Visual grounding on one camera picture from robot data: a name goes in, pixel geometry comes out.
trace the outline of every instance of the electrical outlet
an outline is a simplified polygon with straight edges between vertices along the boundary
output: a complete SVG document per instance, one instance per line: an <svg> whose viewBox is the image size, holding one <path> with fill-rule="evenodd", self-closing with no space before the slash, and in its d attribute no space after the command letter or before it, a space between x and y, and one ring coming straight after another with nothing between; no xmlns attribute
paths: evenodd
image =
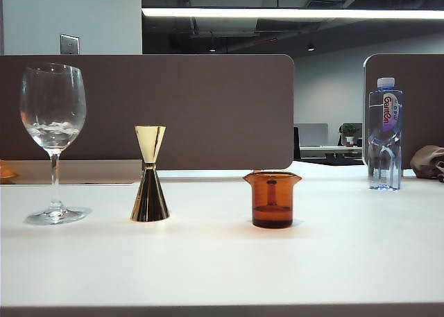
<svg viewBox="0 0 444 317"><path fill-rule="evenodd" d="M79 37L60 34L60 54L78 55L80 53Z"/></svg>

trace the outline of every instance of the wall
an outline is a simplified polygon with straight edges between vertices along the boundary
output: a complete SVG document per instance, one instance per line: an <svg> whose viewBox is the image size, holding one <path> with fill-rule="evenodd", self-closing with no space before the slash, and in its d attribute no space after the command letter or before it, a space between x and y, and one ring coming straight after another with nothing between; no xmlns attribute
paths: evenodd
<svg viewBox="0 0 444 317"><path fill-rule="evenodd" d="M3 55L3 0L0 0L0 55Z"/></svg>
<svg viewBox="0 0 444 317"><path fill-rule="evenodd" d="M3 0L6 55L59 54L60 34L80 53L142 53L142 0Z"/></svg>
<svg viewBox="0 0 444 317"><path fill-rule="evenodd" d="M444 33L294 58L294 122L328 123L328 144L336 145L344 122L362 122L363 65L375 53L443 53Z"/></svg>

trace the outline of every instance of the brown bag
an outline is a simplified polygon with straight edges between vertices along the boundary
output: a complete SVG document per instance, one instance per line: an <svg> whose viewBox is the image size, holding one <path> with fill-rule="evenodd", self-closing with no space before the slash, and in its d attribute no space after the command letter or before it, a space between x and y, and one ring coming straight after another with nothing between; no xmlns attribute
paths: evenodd
<svg viewBox="0 0 444 317"><path fill-rule="evenodd" d="M411 158L410 167L418 178L436 178L444 173L444 148L427 145Z"/></svg>

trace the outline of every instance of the ceiling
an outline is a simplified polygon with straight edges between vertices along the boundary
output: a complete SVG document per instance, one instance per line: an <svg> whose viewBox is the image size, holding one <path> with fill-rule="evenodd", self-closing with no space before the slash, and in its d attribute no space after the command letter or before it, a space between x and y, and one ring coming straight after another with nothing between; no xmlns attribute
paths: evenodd
<svg viewBox="0 0 444 317"><path fill-rule="evenodd" d="M142 0L142 7L443 10L444 0ZM317 54L444 31L443 22L210 19L142 16L144 53ZM316 50L307 51L313 44Z"/></svg>

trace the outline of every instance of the amber measuring cup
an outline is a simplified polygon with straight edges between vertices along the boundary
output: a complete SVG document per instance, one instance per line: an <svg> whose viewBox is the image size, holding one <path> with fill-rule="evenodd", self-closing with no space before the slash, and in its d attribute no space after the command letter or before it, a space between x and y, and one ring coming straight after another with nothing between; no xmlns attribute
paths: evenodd
<svg viewBox="0 0 444 317"><path fill-rule="evenodd" d="M301 177L289 171L253 171L244 180L253 191L253 225L285 228L293 223L293 186Z"/></svg>

